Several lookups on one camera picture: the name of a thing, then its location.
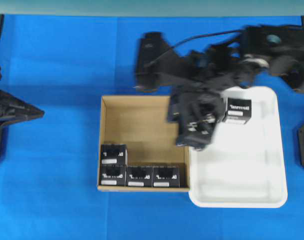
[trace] white label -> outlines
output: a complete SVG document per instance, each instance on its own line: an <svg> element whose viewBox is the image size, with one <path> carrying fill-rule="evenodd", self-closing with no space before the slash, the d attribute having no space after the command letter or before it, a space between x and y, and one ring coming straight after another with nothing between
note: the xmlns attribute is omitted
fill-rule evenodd
<svg viewBox="0 0 304 240"><path fill-rule="evenodd" d="M129 181L128 186L130 186L130 187L143 187L144 183L142 181Z"/></svg>
<svg viewBox="0 0 304 240"><path fill-rule="evenodd" d="M232 111L232 110L229 110L229 111L227 111L227 114L228 115L234 115L234 116L243 116L243 112L242 111Z"/></svg>
<svg viewBox="0 0 304 240"><path fill-rule="evenodd" d="M170 183L169 182L155 182L153 184L154 187L169 187Z"/></svg>
<svg viewBox="0 0 304 240"><path fill-rule="evenodd" d="M245 120L227 119L225 122L227 124L244 124Z"/></svg>
<svg viewBox="0 0 304 240"><path fill-rule="evenodd" d="M116 180L101 180L101 185L116 185Z"/></svg>
<svg viewBox="0 0 304 240"><path fill-rule="evenodd" d="M117 159L116 158L111 158L111 159L103 159L102 164L116 164Z"/></svg>

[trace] white tray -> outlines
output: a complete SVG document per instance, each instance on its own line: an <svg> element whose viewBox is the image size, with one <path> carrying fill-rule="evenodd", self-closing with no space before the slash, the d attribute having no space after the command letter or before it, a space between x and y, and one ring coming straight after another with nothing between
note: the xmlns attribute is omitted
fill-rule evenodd
<svg viewBox="0 0 304 240"><path fill-rule="evenodd" d="M278 208L287 200L277 97L267 87L230 88L252 100L245 125L219 123L203 151L190 148L189 196L199 207Z"/></svg>

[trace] blue surface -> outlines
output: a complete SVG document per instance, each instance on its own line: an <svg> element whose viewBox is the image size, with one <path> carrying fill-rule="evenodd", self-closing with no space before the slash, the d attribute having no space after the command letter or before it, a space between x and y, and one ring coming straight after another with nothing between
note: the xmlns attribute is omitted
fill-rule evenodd
<svg viewBox="0 0 304 240"><path fill-rule="evenodd" d="M0 161L0 240L304 240L304 169L296 138L304 95L266 74L256 84L278 94L288 186L283 207L198 208L187 193L96 189L100 96L137 94L132 71L142 33L165 32L173 44L250 24L300 24L300 18L7 15L0 88L46 114L9 128ZM224 38L195 40L178 50L202 50ZM165 87L154 94L167 93Z"/></svg>

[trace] black cube package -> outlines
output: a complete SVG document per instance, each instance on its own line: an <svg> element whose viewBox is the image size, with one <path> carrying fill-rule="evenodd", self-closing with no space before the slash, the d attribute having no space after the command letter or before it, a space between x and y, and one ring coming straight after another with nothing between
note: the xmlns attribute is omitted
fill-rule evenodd
<svg viewBox="0 0 304 240"><path fill-rule="evenodd" d="M222 120L227 124L246 124L252 116L252 101L250 99L225 99L225 116Z"/></svg>
<svg viewBox="0 0 304 240"><path fill-rule="evenodd" d="M151 187L153 182L152 166L128 166L126 171L126 186Z"/></svg>
<svg viewBox="0 0 304 240"><path fill-rule="evenodd" d="M127 165L127 148L125 144L102 144L101 164Z"/></svg>
<svg viewBox="0 0 304 240"><path fill-rule="evenodd" d="M103 165L101 167L101 185L125 186L125 182L125 166Z"/></svg>
<svg viewBox="0 0 304 240"><path fill-rule="evenodd" d="M155 166L153 168L153 187L179 188L180 170L175 166Z"/></svg>

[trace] blue cloth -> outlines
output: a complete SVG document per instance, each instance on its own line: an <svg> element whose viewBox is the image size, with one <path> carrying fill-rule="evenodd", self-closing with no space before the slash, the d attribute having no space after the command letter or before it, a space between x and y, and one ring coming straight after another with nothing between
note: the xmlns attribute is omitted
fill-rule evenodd
<svg viewBox="0 0 304 240"><path fill-rule="evenodd" d="M96 189L100 96L133 90L137 40L161 31L183 38L293 17L5 17L0 89L43 109L43 119L9 127L0 161L0 240L304 240L304 169L296 131L304 95L276 77L256 84L278 95L288 200L277 209L198 208L187 193ZM225 39L191 41L181 54ZM164 87L157 93L168 94Z"/></svg>

